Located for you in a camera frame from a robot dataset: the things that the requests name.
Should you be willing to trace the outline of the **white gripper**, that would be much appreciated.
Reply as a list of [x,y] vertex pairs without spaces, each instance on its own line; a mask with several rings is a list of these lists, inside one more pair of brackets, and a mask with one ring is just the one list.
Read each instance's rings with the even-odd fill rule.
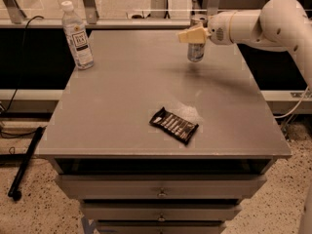
[[211,41],[217,45],[230,45],[230,20],[231,12],[222,12],[209,17],[208,29],[199,26],[181,31],[177,37],[180,43],[205,44],[210,37]]

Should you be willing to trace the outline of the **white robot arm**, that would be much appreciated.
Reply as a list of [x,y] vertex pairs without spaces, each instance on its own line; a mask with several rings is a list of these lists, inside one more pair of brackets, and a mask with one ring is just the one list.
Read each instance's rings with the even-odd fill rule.
[[[296,0],[270,0],[259,10],[227,11],[207,25],[179,34],[185,43],[245,44],[260,50],[286,51],[303,79],[312,86],[311,20]],[[227,223],[222,234],[311,234],[311,137],[291,127],[292,157],[268,171],[268,181],[243,203],[245,210]]]

